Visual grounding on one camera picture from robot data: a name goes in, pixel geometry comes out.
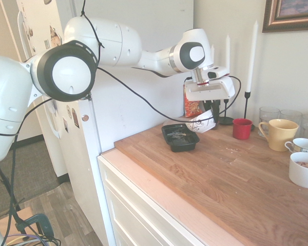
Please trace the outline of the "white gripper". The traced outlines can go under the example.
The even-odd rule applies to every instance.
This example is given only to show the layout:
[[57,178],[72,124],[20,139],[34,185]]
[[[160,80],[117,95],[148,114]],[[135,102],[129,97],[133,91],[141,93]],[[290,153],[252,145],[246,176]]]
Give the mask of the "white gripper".
[[189,101],[203,100],[205,111],[211,109],[214,122],[218,124],[220,99],[232,98],[235,94],[235,88],[232,79],[229,76],[224,76],[220,79],[209,81],[208,85],[205,86],[199,86],[191,81],[186,82],[185,94]]

